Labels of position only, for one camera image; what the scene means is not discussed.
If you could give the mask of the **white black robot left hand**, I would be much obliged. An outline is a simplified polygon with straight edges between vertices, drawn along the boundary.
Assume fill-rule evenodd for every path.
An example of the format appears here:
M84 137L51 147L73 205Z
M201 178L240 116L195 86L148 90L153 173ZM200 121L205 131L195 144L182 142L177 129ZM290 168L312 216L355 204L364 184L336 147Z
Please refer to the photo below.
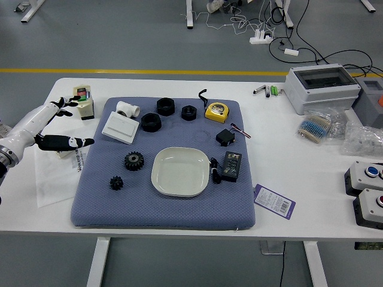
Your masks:
M56 102L49 102L29 112L14 128L1 139L1 164L14 167L23 158L24 150L38 145L44 151L73 151L89 146L95 141L91 138L81 139L62 135L42 135L41 132L56 116L71 116L66 106L77 106L79 96L61 97Z

